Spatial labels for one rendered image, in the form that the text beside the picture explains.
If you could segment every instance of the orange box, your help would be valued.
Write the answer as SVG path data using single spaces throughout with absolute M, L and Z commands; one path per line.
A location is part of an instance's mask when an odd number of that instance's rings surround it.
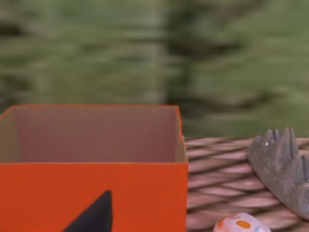
M 113 232 L 185 232 L 176 106 L 11 107 L 0 119 L 0 176 L 1 232 L 63 231 L 107 190 Z

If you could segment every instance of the patterned tabletop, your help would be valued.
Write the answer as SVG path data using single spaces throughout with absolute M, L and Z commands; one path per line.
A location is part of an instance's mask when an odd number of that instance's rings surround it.
M 265 189 L 246 161 L 247 138 L 187 138 L 187 231 L 211 232 L 227 215 L 247 212 L 272 232 L 309 232 L 309 221 L 290 212 Z M 309 139 L 298 139 L 301 153 Z

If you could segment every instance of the white object with orange spots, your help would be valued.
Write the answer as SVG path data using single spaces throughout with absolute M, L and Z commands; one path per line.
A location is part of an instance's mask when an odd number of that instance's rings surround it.
M 213 232 L 271 232 L 258 219 L 247 213 L 238 213 L 218 221 Z

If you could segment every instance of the open box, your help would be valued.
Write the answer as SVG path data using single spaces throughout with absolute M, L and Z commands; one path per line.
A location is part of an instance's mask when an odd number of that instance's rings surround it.
M 0 119 L 1 232 L 63 231 L 107 190 L 113 232 L 185 232 L 187 175 L 175 106 L 25 105 Z

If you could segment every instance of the black triangular object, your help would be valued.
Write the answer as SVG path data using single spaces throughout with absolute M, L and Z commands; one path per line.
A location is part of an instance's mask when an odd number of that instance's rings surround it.
M 112 193 L 104 192 L 63 232 L 112 232 Z

